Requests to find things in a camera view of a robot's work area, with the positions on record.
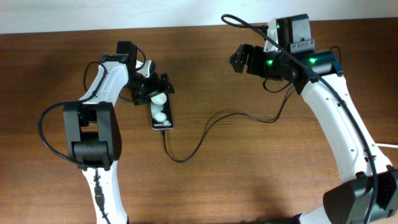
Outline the black Samsung smartphone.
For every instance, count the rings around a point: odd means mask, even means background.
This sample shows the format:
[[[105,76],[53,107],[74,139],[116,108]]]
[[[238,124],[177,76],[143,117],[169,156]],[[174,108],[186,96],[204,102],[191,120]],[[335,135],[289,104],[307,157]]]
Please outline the black Samsung smartphone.
[[[150,117],[152,129],[173,129],[174,122],[168,94],[161,93],[150,99]]]

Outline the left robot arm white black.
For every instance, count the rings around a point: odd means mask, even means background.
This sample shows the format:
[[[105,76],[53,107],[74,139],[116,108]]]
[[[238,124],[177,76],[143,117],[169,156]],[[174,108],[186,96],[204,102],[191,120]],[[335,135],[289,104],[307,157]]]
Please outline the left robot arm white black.
[[[167,74],[158,75],[151,60],[138,61],[138,47],[119,41],[116,53],[99,60],[98,74],[79,102],[65,106],[68,155],[76,160],[90,187],[97,223],[128,223],[118,184],[122,139],[115,104],[124,88],[134,105],[149,105],[154,129],[173,127]]]

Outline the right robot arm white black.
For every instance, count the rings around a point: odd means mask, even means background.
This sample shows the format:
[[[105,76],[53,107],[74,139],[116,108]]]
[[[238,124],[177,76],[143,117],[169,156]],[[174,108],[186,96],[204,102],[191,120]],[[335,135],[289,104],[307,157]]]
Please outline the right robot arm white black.
[[[235,72],[294,86],[317,117],[333,151],[341,184],[322,204],[292,223],[370,223],[397,213],[397,169],[366,129],[349,95],[338,57],[316,51],[306,14],[273,19],[252,30],[263,47],[240,45],[230,57]]]

